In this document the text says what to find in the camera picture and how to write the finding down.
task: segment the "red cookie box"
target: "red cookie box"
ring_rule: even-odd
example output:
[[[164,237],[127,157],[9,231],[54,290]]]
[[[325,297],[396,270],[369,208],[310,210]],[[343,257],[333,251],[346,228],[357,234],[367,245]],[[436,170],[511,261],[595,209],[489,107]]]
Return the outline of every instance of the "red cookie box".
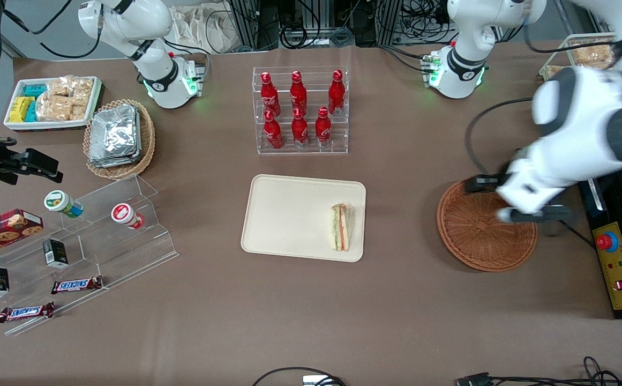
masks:
[[[0,215],[0,248],[44,230],[42,218],[22,209]]]

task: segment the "red bottle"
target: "red bottle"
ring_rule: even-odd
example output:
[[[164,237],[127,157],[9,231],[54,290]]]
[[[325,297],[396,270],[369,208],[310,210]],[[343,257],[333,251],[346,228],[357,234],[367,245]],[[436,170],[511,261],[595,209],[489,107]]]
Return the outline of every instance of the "red bottle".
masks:
[[[316,120],[316,138],[318,139],[318,146],[328,147],[332,143],[330,129],[332,128],[332,122],[327,117],[327,107],[318,108],[318,119]]]
[[[328,110],[332,115],[342,115],[344,113],[344,93],[347,90],[342,81],[342,70],[335,69],[332,73],[332,85],[330,85],[330,103]]]
[[[299,108],[304,117],[306,117],[306,103],[308,103],[308,96],[306,96],[306,86],[301,83],[301,73],[294,71],[291,73],[291,88],[289,88],[291,94],[291,107]]]
[[[280,124],[275,120],[274,113],[271,110],[266,110],[266,112],[264,112],[264,118],[266,118],[264,132],[266,132],[266,138],[268,142],[270,142],[270,146],[274,150],[281,149],[284,145],[284,141],[282,139]]]
[[[270,73],[261,73],[261,99],[264,100],[264,106],[266,110],[275,113],[275,117],[279,117],[282,109],[280,108],[280,99],[277,96],[277,88],[272,84],[270,80]]]
[[[309,145],[309,125],[304,119],[300,108],[294,108],[294,120],[291,121],[291,133],[294,135],[294,144],[299,149]]]

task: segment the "aluminum foil container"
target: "aluminum foil container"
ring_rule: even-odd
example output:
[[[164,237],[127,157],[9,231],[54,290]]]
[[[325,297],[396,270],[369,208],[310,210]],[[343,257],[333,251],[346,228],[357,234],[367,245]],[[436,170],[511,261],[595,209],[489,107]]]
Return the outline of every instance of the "aluminum foil container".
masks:
[[[98,168],[133,164],[141,159],[139,112],[132,105],[101,110],[90,130],[89,161]]]

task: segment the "brown table surface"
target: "brown table surface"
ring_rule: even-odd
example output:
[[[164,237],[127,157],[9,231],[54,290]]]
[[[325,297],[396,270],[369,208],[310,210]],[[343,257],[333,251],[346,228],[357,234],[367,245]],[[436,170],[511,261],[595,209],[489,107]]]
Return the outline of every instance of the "brown table surface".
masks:
[[[465,100],[425,90],[416,71],[379,49],[212,60],[204,96],[177,110],[157,107],[127,60],[14,62],[17,80],[95,75],[107,87],[104,102],[132,98],[147,107],[157,147],[142,176],[159,191],[159,220],[180,256],[19,337],[5,337],[0,325],[0,386],[247,386],[284,366],[316,367],[353,385],[451,384],[482,371],[581,376],[585,355],[622,375],[622,322],[610,319],[597,257],[581,240],[541,237],[524,265],[492,274],[457,261],[436,230],[441,194],[475,173],[463,148],[466,125],[493,103],[531,96],[546,56],[499,44]],[[257,156],[253,66],[335,64],[350,64],[348,155]],[[538,137],[529,109],[505,107],[480,122],[475,147],[490,168]],[[65,174],[61,185],[35,176],[15,188],[0,183],[0,213],[43,212],[42,197],[54,188],[81,196],[109,183],[86,169],[81,131],[0,134],[60,160]],[[363,258],[244,252],[249,186],[261,173],[364,183]],[[300,383],[300,374],[284,374],[265,384]]]

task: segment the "wicker basket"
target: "wicker basket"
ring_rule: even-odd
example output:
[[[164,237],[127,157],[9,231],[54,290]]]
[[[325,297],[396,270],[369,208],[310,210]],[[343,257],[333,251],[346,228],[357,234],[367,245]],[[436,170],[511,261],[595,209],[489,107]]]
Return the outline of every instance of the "wicker basket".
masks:
[[[523,264],[537,244],[533,222],[497,220],[507,203],[496,193],[466,195],[463,181],[441,196],[437,227],[446,247],[460,261],[480,271],[503,272]]]
[[[120,180],[132,174],[140,174],[147,168],[147,166],[149,166],[151,159],[154,157],[154,150],[156,149],[156,132],[154,131],[154,122],[152,122],[151,117],[149,117],[149,113],[146,108],[141,105],[141,103],[127,99],[114,100],[113,102],[107,103],[106,105],[100,107],[99,111],[110,110],[111,108],[119,107],[124,103],[133,105],[134,107],[137,107],[137,110],[139,110],[139,129],[141,130],[141,146],[143,153],[142,157],[136,164],[112,166],[111,168],[97,168],[90,162],[87,162],[87,168],[97,176]],[[87,158],[89,158],[89,137],[91,132],[91,124],[91,121],[87,122],[87,127],[85,129],[85,141],[83,142],[83,151],[85,152],[85,156],[87,156]]]

